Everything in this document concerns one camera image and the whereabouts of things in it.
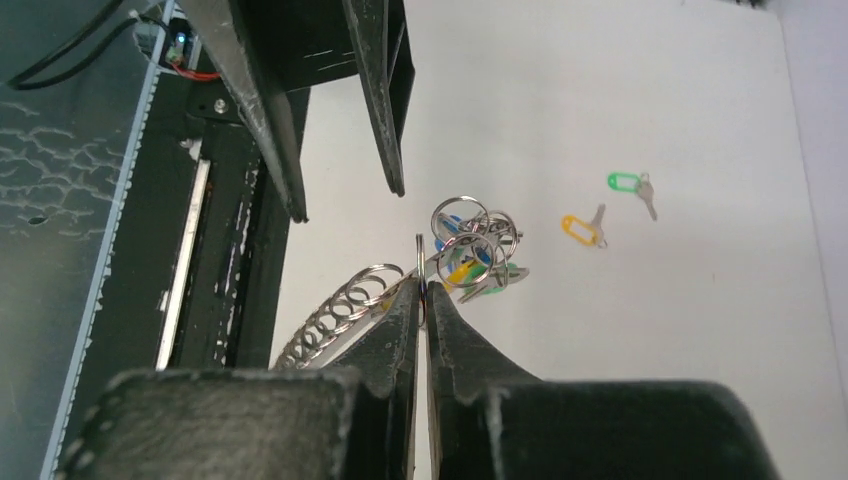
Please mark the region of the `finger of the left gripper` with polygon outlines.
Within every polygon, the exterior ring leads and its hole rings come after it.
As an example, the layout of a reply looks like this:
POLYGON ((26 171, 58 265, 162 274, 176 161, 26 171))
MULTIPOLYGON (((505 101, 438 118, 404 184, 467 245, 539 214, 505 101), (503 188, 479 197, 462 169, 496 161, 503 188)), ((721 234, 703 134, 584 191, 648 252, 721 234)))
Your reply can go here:
POLYGON ((292 221, 308 220, 291 103, 239 1, 179 3, 237 103, 292 221))
POLYGON ((401 139, 415 78, 402 0, 344 0, 343 11, 389 190, 405 195, 401 139))

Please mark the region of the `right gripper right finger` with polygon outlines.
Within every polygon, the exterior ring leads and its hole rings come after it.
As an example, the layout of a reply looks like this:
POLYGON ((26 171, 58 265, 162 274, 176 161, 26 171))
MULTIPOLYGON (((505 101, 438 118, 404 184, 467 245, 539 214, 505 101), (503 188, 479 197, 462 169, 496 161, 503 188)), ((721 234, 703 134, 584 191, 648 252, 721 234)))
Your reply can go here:
POLYGON ((775 479, 742 401, 709 381, 552 381, 426 297, 436 479, 775 479))

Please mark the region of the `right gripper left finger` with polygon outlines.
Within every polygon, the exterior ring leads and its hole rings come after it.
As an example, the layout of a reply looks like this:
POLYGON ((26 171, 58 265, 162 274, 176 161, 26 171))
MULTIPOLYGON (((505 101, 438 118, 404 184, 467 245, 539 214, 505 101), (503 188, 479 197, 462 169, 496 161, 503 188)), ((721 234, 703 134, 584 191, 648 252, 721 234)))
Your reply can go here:
POLYGON ((117 376, 60 479, 409 479, 419 291, 318 369, 117 376))

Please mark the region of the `yellow tag key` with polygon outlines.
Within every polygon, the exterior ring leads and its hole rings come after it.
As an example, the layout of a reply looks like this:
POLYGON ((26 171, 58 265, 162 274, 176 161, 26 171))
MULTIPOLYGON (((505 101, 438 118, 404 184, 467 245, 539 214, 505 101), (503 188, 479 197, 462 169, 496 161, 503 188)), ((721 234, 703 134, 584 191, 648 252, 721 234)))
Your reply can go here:
POLYGON ((478 263, 476 260, 469 260, 458 267, 446 277, 443 285, 448 293, 452 293, 458 288, 464 289, 465 284, 474 281, 487 271, 485 265, 478 263))

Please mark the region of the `blue tag key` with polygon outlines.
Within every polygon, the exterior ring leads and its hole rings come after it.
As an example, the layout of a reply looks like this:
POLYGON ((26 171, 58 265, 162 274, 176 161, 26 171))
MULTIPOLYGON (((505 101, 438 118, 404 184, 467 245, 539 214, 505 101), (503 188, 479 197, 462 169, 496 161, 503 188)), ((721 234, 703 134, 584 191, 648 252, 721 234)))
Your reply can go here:
POLYGON ((485 266, 491 264, 490 249, 483 240, 471 236, 472 230, 471 221, 453 214, 437 214, 434 246, 439 252, 447 252, 445 268, 449 272, 472 261, 485 266))

